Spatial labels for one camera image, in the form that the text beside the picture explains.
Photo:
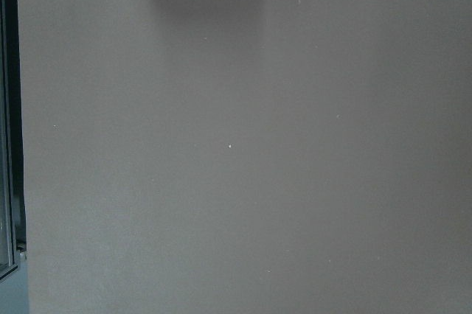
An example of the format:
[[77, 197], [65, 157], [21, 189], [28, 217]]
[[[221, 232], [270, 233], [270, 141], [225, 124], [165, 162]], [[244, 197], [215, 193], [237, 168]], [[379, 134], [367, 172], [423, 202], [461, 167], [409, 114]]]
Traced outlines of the black table edge rail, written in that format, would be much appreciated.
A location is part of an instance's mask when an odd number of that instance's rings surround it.
[[1, 280], [26, 252], [18, 0], [1, 0]]

